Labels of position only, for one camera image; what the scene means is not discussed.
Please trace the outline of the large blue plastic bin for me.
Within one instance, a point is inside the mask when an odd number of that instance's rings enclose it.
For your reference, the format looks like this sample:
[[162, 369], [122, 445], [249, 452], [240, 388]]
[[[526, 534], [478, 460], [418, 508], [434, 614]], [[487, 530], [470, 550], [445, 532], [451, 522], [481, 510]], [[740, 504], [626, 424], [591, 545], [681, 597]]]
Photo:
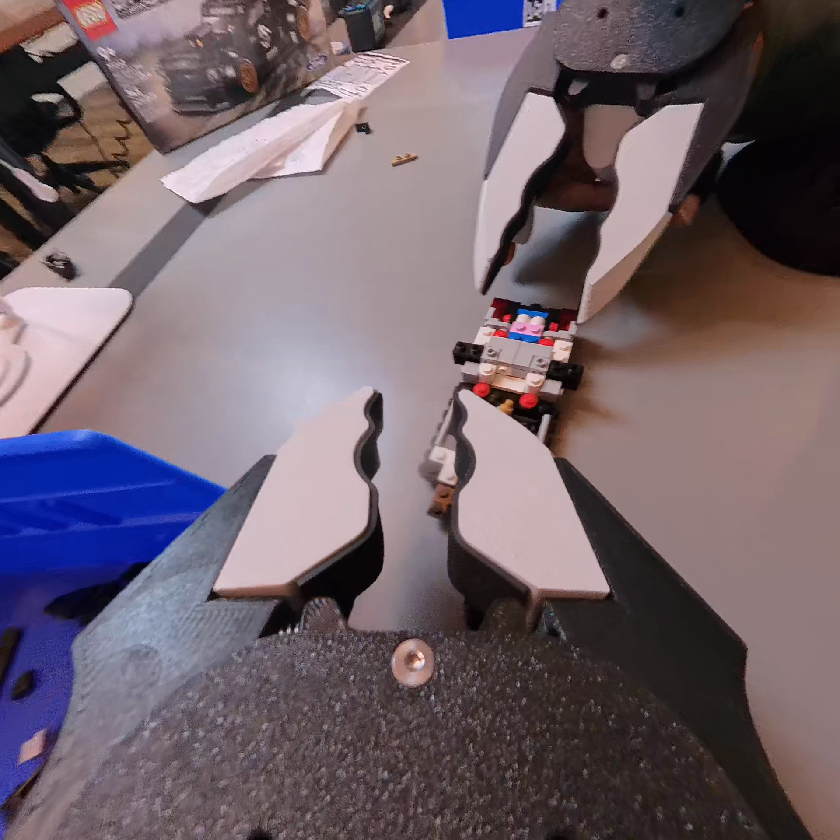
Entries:
[[[225, 491], [91, 430], [2, 440], [2, 834], [9, 800], [42, 769], [66, 718], [84, 628], [44, 607], [81, 587], [129, 584]], [[28, 669], [37, 687], [13, 702]]]

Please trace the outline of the toy car set box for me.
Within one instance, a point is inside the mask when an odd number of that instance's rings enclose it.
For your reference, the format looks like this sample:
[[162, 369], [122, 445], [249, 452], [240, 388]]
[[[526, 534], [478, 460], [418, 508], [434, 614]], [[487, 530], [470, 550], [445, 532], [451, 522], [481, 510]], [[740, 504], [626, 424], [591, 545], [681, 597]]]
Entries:
[[155, 149], [167, 154], [334, 67], [320, 1], [58, 1]]

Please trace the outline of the small black box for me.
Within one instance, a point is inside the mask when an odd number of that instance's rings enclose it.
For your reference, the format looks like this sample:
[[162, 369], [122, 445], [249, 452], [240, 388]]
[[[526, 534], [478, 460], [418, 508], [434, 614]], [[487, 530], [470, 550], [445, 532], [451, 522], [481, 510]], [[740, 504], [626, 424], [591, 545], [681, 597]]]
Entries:
[[383, 1], [351, 2], [339, 11], [353, 53], [381, 48], [385, 42]]

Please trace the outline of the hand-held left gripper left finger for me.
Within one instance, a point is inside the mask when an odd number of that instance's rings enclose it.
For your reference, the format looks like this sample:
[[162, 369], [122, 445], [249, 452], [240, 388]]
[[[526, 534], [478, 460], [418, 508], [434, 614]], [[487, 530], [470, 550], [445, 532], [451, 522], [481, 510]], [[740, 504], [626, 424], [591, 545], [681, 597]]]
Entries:
[[368, 540], [378, 522], [382, 394], [362, 387], [280, 446], [213, 592], [290, 596]]

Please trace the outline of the small blue bin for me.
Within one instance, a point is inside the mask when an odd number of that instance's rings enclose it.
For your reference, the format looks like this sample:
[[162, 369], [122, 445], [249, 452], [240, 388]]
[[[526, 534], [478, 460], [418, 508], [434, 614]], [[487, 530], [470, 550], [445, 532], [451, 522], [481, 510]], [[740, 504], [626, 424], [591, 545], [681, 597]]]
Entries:
[[449, 39], [523, 28], [524, 1], [443, 1]]

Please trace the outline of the white book stand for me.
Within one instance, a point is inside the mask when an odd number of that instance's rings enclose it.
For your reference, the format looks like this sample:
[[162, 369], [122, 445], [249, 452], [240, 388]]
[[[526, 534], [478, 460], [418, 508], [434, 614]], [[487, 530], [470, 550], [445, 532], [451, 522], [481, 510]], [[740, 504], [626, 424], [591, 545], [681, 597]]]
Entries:
[[127, 290], [27, 287], [1, 297], [1, 438], [31, 433], [122, 325]]

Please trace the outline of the brick car model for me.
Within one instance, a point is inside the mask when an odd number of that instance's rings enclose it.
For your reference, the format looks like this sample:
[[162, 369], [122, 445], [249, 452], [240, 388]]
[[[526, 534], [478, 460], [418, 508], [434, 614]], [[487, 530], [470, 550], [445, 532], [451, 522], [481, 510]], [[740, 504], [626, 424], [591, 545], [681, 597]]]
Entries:
[[494, 298], [476, 336], [453, 348], [453, 394], [474, 393], [552, 448], [562, 397], [584, 372], [571, 361], [578, 317], [576, 308]]

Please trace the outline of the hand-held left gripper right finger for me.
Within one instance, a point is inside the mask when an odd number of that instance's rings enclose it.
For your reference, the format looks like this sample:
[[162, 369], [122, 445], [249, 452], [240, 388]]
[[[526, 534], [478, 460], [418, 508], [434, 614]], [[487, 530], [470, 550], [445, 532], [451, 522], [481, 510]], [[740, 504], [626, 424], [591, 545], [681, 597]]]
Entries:
[[525, 627], [549, 603], [606, 602], [606, 573], [550, 448], [472, 391], [455, 394], [452, 419], [447, 572], [466, 626], [480, 628], [501, 602]]

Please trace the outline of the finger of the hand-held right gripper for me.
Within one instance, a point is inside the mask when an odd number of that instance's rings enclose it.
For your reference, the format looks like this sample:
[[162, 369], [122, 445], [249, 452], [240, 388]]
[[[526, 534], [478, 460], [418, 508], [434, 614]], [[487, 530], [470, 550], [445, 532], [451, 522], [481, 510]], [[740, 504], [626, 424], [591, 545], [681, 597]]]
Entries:
[[704, 104], [666, 106], [618, 144], [616, 200], [600, 227], [584, 280], [578, 323], [589, 321], [625, 288], [670, 223], [670, 204]]
[[473, 251], [476, 289], [486, 294], [524, 227], [542, 175], [563, 148], [565, 121], [550, 94], [528, 92], [479, 192]]

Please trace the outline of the person's right hand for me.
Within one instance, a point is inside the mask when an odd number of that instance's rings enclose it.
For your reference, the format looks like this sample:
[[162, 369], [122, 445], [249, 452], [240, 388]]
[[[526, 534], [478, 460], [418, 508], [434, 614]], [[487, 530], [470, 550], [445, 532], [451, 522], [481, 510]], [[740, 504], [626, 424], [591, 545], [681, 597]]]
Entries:
[[600, 180], [585, 162], [567, 161], [540, 193], [537, 204], [566, 213], [603, 213], [612, 209], [616, 186]]

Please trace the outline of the white sticker sheet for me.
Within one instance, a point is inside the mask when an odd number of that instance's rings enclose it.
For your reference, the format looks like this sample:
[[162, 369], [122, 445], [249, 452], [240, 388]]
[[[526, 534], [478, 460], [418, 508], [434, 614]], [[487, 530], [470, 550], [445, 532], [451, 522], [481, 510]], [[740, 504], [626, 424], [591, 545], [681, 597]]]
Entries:
[[306, 92], [347, 101], [363, 100], [408, 64], [408, 59], [381, 52], [354, 54], [314, 81]]

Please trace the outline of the white numbered paper bag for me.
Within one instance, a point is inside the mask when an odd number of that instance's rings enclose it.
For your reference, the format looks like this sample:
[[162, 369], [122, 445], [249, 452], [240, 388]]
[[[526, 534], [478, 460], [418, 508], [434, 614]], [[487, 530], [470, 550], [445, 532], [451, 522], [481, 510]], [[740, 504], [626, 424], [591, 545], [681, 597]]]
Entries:
[[320, 172], [360, 114], [360, 100], [303, 103], [263, 119], [161, 178], [189, 203], [223, 196], [250, 181]]

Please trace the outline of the long black brick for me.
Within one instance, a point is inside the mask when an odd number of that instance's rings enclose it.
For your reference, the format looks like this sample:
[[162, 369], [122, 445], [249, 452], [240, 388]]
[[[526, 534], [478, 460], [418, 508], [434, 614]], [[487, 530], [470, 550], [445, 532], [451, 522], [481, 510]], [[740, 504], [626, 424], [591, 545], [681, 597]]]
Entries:
[[86, 627], [123, 591], [128, 582], [119, 577], [59, 595], [45, 605], [44, 614]]

